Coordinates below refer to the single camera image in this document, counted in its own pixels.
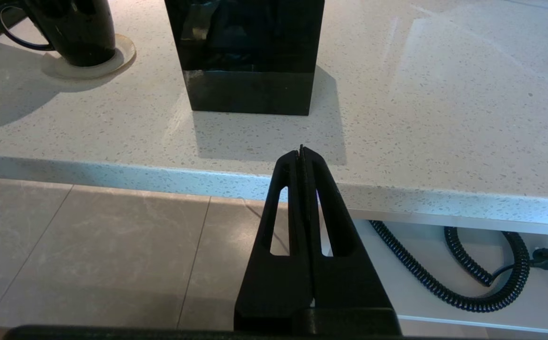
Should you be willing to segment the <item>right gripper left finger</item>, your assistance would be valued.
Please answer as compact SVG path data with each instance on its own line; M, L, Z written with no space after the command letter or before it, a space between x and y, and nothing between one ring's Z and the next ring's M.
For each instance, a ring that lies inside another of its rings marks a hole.
M275 164L261 221L235 303L235 331L291 331L312 301L310 250L298 188L298 152ZM271 253L280 192L287 188L289 254Z

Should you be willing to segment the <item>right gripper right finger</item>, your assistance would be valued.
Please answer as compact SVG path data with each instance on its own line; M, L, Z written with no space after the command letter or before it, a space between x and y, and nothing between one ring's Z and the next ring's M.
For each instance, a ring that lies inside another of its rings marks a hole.
M399 321L323 157L302 148L302 213L313 305L307 334L401 334Z

